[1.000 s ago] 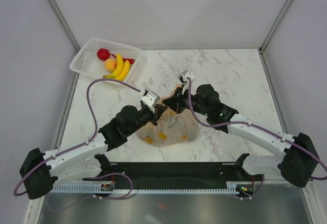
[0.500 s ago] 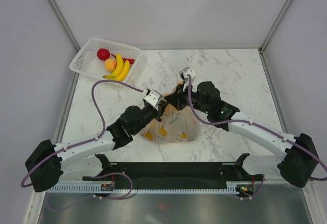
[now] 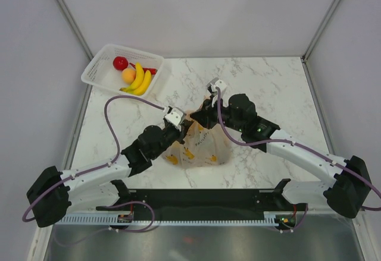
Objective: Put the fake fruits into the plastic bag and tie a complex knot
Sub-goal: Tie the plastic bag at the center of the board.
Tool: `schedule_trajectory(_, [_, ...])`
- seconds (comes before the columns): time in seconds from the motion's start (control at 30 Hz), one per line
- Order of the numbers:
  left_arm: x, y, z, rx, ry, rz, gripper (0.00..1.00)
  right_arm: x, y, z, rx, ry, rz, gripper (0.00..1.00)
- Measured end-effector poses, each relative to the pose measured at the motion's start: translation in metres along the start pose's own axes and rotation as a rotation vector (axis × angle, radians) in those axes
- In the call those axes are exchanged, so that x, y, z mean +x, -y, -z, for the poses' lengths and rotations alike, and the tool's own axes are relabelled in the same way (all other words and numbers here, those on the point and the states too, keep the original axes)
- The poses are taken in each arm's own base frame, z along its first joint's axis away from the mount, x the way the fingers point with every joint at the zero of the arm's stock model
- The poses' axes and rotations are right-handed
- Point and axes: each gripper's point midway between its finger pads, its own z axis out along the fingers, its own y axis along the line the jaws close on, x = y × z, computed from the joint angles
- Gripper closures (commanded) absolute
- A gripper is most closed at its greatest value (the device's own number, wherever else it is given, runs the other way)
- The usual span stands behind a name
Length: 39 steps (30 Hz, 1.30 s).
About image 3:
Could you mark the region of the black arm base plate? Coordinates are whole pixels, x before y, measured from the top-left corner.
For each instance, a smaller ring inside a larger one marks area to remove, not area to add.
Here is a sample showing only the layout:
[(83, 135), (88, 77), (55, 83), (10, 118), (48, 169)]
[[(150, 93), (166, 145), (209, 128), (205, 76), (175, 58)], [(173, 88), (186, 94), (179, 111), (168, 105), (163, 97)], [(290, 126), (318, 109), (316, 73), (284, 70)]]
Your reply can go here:
[(306, 205), (292, 205), (277, 190), (258, 189), (135, 189), (124, 192), (111, 207), (98, 210), (127, 211), (141, 219), (231, 220), (259, 219), (265, 212), (303, 211)]

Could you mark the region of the peach banana-print plastic bag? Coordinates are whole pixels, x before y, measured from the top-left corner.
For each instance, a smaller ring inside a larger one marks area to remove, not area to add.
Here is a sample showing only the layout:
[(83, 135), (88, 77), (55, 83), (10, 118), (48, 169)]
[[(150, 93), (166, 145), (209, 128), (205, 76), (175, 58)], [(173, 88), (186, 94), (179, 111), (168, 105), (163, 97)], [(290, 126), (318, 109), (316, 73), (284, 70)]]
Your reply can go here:
[(186, 111), (186, 119), (192, 122), (184, 143), (174, 142), (161, 157), (170, 165), (182, 168), (219, 166), (226, 164), (232, 154), (230, 140), (220, 125), (207, 129), (191, 118), (193, 111)]

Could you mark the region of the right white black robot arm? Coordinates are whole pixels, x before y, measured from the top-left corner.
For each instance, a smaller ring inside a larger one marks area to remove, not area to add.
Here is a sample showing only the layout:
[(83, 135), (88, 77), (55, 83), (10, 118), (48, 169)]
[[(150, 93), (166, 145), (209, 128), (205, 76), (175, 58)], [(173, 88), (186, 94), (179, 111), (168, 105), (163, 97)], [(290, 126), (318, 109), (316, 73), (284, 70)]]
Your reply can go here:
[(278, 183), (279, 191), (272, 195), (272, 202), (279, 210), (299, 203), (328, 205), (353, 219), (371, 190), (366, 163), (361, 158), (345, 159), (294, 140), (277, 124), (260, 117), (245, 94), (233, 95), (228, 106), (215, 96), (206, 99), (190, 116), (207, 129), (220, 125), (224, 132), (238, 131), (242, 139), (239, 145), (283, 158), (317, 177), (317, 181), (284, 179)]

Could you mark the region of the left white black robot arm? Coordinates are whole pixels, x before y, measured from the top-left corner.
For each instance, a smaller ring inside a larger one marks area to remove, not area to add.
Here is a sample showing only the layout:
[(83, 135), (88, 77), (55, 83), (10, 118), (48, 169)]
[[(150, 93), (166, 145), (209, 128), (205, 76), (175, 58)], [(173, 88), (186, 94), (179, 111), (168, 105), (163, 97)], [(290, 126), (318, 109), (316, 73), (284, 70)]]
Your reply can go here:
[(146, 127), (130, 146), (118, 149), (114, 158), (103, 163), (75, 170), (59, 171), (56, 166), (44, 169), (26, 194), (30, 203), (26, 211), (33, 217), (23, 215), (22, 220), (36, 221), (44, 228), (87, 207), (127, 208), (130, 195), (123, 178), (144, 172), (172, 144), (183, 143), (191, 125), (187, 119), (179, 124), (165, 120), (164, 128)]

